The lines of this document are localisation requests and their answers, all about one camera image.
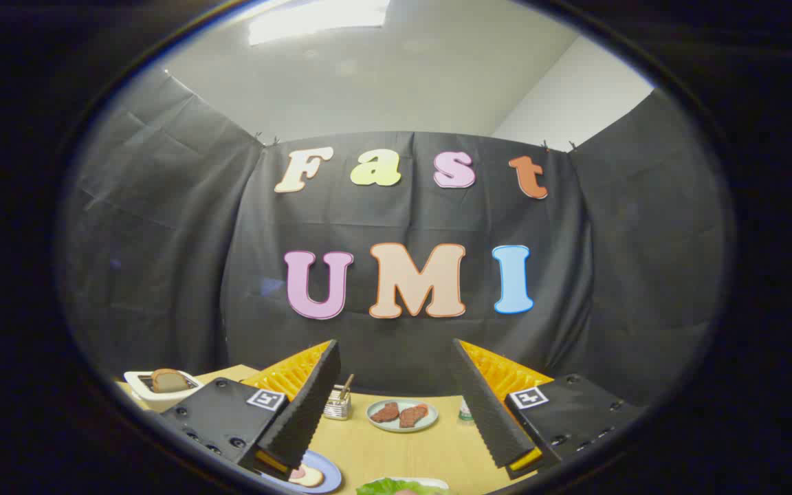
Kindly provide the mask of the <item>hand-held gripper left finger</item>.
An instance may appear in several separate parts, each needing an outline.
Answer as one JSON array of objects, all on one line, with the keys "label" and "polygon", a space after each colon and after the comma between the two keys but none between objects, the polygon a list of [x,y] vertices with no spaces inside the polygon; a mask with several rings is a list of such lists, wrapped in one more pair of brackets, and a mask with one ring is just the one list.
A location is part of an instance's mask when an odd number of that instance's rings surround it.
[{"label": "hand-held gripper left finger", "polygon": [[226,463],[285,481],[302,463],[340,369],[339,344],[328,340],[247,379],[212,379],[160,417]]}]

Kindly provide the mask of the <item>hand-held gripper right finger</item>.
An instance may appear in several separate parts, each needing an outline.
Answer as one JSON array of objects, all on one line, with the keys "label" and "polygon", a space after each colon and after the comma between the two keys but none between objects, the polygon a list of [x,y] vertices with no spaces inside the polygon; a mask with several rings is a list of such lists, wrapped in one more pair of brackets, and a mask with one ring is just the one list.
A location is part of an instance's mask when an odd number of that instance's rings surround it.
[{"label": "hand-held gripper right finger", "polygon": [[494,465],[511,479],[588,457],[644,408],[580,374],[550,378],[453,339],[450,372]]}]

